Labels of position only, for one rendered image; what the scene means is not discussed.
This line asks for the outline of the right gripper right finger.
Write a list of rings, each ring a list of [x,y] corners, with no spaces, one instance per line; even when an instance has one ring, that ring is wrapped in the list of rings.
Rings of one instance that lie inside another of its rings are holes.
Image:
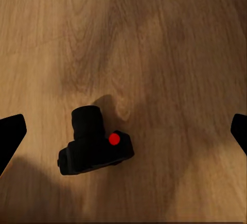
[[[247,155],[247,116],[235,114],[231,125],[231,134]]]

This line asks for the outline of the digital camera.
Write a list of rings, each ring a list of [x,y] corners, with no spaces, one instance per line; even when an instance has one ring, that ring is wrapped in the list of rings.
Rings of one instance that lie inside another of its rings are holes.
[[[103,118],[97,106],[72,111],[74,141],[59,152],[58,167],[63,176],[78,175],[117,165],[135,155],[130,136],[119,130],[105,137]]]

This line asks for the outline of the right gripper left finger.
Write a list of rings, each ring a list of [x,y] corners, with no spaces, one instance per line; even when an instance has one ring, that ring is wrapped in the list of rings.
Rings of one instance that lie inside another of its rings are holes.
[[[0,176],[26,133],[22,114],[0,119]]]

